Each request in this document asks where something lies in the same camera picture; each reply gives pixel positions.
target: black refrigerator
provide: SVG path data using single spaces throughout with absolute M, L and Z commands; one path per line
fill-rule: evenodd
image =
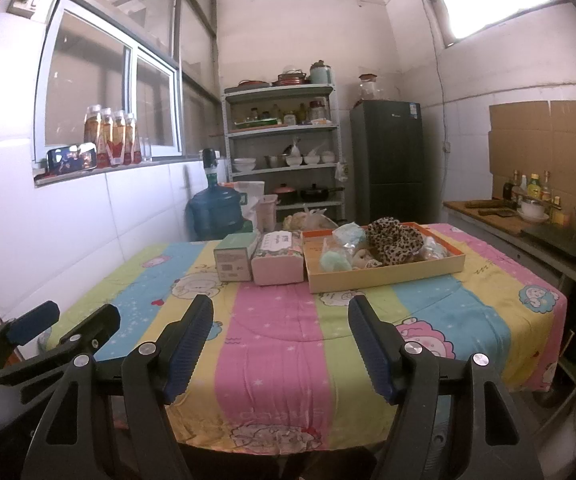
M 362 101 L 350 112 L 350 120 L 357 224 L 384 216 L 425 221 L 420 105 Z

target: plate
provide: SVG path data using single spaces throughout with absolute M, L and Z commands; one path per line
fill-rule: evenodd
M 549 215 L 547 215 L 546 213 L 543 213 L 543 216 L 541 218 L 528 216 L 521 210 L 517 210 L 517 213 L 519 213 L 519 216 L 523 218 L 526 222 L 530 222 L 531 224 L 543 224 L 543 222 L 545 222 L 548 218 L 550 218 Z

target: pink stripe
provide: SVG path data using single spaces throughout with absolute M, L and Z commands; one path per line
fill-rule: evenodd
M 533 274 L 530 270 L 526 269 L 522 265 L 515 262 L 513 259 L 507 257 L 505 254 L 501 253 L 491 245 L 474 238 L 473 236 L 463 232 L 456 227 L 452 227 L 449 224 L 431 224 L 430 229 L 434 229 L 436 232 L 444 234 L 453 240 L 458 242 L 463 242 L 468 245 L 475 253 L 479 254 L 483 258 L 490 260 L 500 269 L 505 270 L 508 274 L 511 274 L 519 283 L 523 285 L 538 285 L 546 290 L 555 291 L 558 293 L 559 298 L 552 309 L 554 314 L 554 320 L 552 321 L 552 328 L 550 329 L 550 335 L 546 346 L 543 349 L 541 358 L 538 361 L 538 365 L 534 370 L 534 373 L 528 378 L 523 387 L 530 390 L 547 390 L 550 387 L 552 378 L 548 377 L 544 379 L 544 374 L 546 373 L 546 368 L 552 363 L 557 362 L 559 351 L 561 348 L 561 339 L 564 334 L 564 324 L 565 324 L 565 312 L 567 309 L 567 298 L 555 288 L 553 288 L 549 283 L 546 283 L 540 277 Z
M 331 392 L 322 340 L 307 282 L 239 286 L 215 375 L 238 447 L 262 454 L 325 447 Z

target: window sill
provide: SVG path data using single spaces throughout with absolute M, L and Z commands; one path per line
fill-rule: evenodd
M 179 162 L 198 162 L 201 158 L 198 156 L 184 156 L 179 155 L 175 157 L 166 157 L 161 160 L 153 160 L 151 162 L 140 162 L 139 164 L 131 164 L 130 166 L 115 166 L 113 168 L 95 168 L 94 170 L 76 171 L 74 173 L 66 173 L 63 175 L 38 175 L 34 178 L 35 187 L 48 186 L 64 180 L 74 180 L 76 178 L 83 178 L 86 176 L 97 175 L 102 173 L 112 173 L 113 171 L 126 171 L 136 168 L 151 168 L 153 166 L 163 166 L 164 164 L 177 164 Z

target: lid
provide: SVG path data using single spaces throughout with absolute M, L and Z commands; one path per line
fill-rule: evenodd
M 310 66 L 310 69 L 312 70 L 313 68 L 330 68 L 327 64 L 324 63 L 323 59 L 320 59 L 318 62 L 313 63 Z
M 296 191 L 296 189 L 294 189 L 293 187 L 289 187 L 286 186 L 285 184 L 281 184 L 278 188 L 276 188 L 273 193 L 275 194 L 279 194 L 279 193 L 292 193 Z
M 204 168 L 216 168 L 217 167 L 217 154 L 212 148 L 206 148 L 201 150 L 201 158 L 203 159 Z

